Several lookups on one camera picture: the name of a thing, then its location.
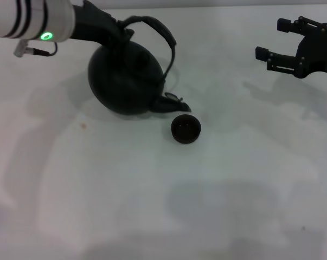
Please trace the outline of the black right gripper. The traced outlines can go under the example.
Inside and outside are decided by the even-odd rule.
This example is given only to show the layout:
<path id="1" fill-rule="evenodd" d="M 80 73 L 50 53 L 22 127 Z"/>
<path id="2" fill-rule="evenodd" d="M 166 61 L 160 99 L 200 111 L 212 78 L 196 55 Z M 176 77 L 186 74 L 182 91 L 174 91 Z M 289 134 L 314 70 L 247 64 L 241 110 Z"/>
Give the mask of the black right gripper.
<path id="1" fill-rule="evenodd" d="M 303 79 L 315 72 L 327 73 L 327 23 L 319 23 L 300 16 L 294 22 L 280 18 L 277 30 L 303 35 L 296 56 L 277 54 L 256 47 L 255 58 L 266 63 L 268 71 L 291 74 Z"/>

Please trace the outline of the black round teapot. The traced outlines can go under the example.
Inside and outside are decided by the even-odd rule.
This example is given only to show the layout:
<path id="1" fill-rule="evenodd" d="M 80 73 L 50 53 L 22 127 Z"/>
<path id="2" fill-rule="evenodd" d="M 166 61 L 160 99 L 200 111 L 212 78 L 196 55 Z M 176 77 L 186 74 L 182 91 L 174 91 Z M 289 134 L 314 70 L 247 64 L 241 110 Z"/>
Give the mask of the black round teapot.
<path id="1" fill-rule="evenodd" d="M 118 21 L 122 29 L 139 22 L 160 34 L 170 47 L 167 69 L 163 70 L 150 51 L 132 40 L 114 48 L 101 45 L 88 65 L 88 81 L 94 96 L 106 108 L 121 115 L 190 112 L 182 98 L 164 91 L 166 77 L 175 61 L 175 38 L 162 22 L 150 16 L 131 16 Z"/>

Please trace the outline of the small dark teacup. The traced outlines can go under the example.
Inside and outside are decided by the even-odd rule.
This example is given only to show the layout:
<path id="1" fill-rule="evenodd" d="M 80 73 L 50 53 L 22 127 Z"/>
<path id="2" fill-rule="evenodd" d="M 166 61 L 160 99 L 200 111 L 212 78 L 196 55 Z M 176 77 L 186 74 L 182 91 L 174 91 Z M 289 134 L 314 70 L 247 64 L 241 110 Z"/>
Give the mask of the small dark teacup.
<path id="1" fill-rule="evenodd" d="M 201 133 L 201 123 L 190 115 L 182 114 L 173 119 L 171 134 L 180 144 L 191 144 L 198 139 Z"/>

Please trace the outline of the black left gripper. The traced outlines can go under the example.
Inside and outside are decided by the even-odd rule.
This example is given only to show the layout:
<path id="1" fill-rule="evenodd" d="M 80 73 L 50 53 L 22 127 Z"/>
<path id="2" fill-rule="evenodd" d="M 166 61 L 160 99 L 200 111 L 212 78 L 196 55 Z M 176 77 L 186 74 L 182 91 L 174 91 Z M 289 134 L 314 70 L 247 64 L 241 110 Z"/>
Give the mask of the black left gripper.
<path id="1" fill-rule="evenodd" d="M 75 13 L 75 27 L 71 39 L 90 41 L 114 48 L 129 41 L 134 30 L 118 27 L 117 20 L 110 14 L 100 10 L 88 0 L 82 6 L 73 5 Z"/>

